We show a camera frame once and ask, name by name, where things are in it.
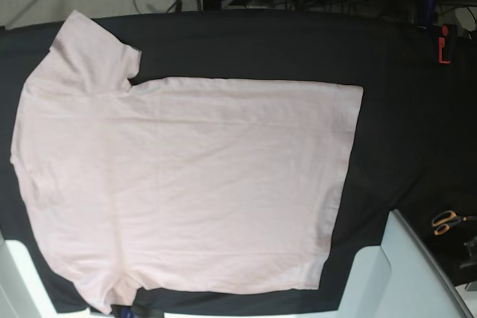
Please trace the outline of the orange handled scissors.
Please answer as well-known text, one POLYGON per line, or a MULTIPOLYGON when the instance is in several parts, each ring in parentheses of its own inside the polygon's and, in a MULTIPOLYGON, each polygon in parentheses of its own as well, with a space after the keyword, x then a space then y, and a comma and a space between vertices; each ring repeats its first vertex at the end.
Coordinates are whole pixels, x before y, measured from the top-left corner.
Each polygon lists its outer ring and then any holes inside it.
POLYGON ((447 233, 452 227, 461 223, 476 221, 475 215, 459 215, 452 210, 441 212, 432 219, 431 225, 433 234, 441 236, 447 233))

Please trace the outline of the pink T-shirt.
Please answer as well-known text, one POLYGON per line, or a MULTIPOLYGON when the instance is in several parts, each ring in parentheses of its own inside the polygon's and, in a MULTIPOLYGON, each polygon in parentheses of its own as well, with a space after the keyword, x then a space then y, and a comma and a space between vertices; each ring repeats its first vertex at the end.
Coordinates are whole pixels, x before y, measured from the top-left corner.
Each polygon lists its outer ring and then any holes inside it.
POLYGON ((136 292, 316 290, 363 88, 166 77, 79 12, 22 88, 10 160, 49 267, 107 314, 136 292))

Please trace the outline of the red and black clamp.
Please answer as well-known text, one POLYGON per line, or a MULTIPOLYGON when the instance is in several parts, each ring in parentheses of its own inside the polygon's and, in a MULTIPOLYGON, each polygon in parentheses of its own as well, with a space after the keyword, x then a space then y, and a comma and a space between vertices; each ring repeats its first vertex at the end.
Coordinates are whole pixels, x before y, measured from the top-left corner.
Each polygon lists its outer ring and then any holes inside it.
POLYGON ((451 63, 455 43, 458 38, 458 29, 456 25, 442 25, 438 37, 438 62, 448 65, 451 63))

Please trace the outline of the black table cloth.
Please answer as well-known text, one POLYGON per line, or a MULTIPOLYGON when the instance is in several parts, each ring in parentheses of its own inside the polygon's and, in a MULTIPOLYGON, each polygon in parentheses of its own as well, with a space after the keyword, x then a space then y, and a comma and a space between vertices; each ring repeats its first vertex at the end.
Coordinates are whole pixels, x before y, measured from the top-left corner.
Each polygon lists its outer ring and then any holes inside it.
POLYGON ((464 269, 467 223, 436 237, 442 211, 476 213, 476 43, 459 38, 449 64, 437 31, 413 25, 285 10, 222 10, 104 18, 142 52, 136 83, 172 75, 317 80, 359 85, 364 97, 350 169, 317 291, 258 296, 141 291, 137 305, 181 314, 296 314, 338 307, 355 254, 382 239, 398 209, 453 284, 464 269))

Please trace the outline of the white base block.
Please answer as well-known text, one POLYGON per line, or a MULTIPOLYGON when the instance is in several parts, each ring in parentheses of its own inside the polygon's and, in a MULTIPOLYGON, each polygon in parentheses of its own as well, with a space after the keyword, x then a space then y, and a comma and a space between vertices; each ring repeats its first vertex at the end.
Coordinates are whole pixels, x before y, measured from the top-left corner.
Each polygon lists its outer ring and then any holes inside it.
POLYGON ((53 318, 56 312, 27 247, 1 239, 1 316, 53 318))
POLYGON ((471 317, 432 254, 397 210, 378 246, 353 260, 337 317, 471 317))

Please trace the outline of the black device right edge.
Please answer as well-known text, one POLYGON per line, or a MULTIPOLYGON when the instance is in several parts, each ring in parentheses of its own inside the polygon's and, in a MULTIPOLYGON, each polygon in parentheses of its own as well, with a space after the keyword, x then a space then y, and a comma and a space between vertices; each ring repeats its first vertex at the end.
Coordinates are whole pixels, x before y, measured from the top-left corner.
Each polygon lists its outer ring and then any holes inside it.
POLYGON ((475 267, 477 264, 477 236, 474 236, 470 240, 464 243, 464 246, 467 250, 469 258, 466 261, 463 261, 460 265, 461 269, 467 269, 475 267))

